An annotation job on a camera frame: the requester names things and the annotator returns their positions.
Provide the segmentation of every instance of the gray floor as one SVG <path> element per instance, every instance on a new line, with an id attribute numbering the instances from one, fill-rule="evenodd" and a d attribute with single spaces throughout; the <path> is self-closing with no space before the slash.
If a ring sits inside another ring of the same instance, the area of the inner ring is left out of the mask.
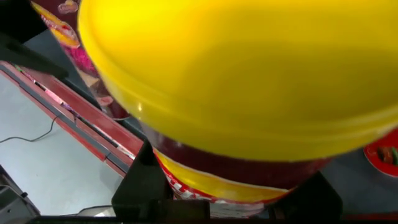
<path id="1" fill-rule="evenodd" d="M 2 75 L 0 105 L 0 140 L 9 136 L 32 139 L 50 128 L 52 120 Z M 0 164 L 43 215 L 109 205 L 121 181 L 115 171 L 56 124 L 40 141 L 0 144 Z"/>
<path id="2" fill-rule="evenodd" d="M 343 199 L 344 213 L 398 212 L 398 179 L 376 170 L 362 149 L 337 157 L 322 174 Z"/>

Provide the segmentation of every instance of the red plate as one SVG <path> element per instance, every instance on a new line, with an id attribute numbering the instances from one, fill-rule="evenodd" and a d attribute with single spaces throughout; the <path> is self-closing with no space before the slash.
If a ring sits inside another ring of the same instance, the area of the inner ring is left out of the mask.
<path id="1" fill-rule="evenodd" d="M 366 158 L 377 170 L 391 177 L 398 177 L 398 166 L 386 164 L 380 160 L 377 154 L 379 147 L 395 147 L 398 149 L 398 129 L 364 148 Z"/>

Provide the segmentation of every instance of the yellow lid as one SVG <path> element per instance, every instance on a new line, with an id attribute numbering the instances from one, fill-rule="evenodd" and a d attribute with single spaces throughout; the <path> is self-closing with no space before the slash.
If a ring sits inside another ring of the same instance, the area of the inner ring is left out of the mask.
<path id="1" fill-rule="evenodd" d="M 243 159 L 332 156 L 398 122 L 396 0 L 84 0 L 79 32 L 135 117 Z"/>

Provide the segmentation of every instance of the yellow label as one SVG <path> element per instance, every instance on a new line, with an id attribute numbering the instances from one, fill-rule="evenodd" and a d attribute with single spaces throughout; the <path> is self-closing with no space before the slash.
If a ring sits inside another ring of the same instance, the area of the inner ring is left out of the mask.
<path id="1" fill-rule="evenodd" d="M 52 34 L 57 38 L 57 40 L 68 47 L 78 48 L 80 46 L 79 39 L 76 32 L 72 27 L 66 22 L 61 21 L 51 12 L 44 9 L 40 5 L 31 2 L 33 8 L 40 14 L 42 20 L 51 30 Z"/>

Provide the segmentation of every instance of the wire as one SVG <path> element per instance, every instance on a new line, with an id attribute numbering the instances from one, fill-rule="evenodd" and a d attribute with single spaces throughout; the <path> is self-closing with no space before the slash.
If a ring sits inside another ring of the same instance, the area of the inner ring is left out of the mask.
<path id="1" fill-rule="evenodd" d="M 3 142 L 5 142 L 5 141 L 11 140 L 11 139 L 20 139 L 20 140 L 24 140 L 24 141 L 28 141 L 28 142 L 35 142 L 35 141 L 41 139 L 42 137 L 44 137 L 44 136 L 50 134 L 50 132 L 52 131 L 52 128 L 53 128 L 53 125 L 54 125 L 55 120 L 56 120 L 57 118 L 59 118 L 60 116 L 61 116 L 61 114 L 58 115 L 58 116 L 56 116 L 56 117 L 54 117 L 54 119 L 53 119 L 52 122 L 51 122 L 51 127 L 50 127 L 50 130 L 49 130 L 49 131 L 47 131 L 46 133 L 42 134 L 41 136 L 39 136 L 39 137 L 37 137 L 37 138 L 35 138 L 35 139 L 26 139 L 26 138 L 22 138 L 22 137 L 18 137 L 18 136 L 13 136 L 13 137 L 9 137 L 9 138 L 6 138 L 6 139 L 4 139 L 4 140 L 1 140 L 0 143 L 3 143 Z"/>

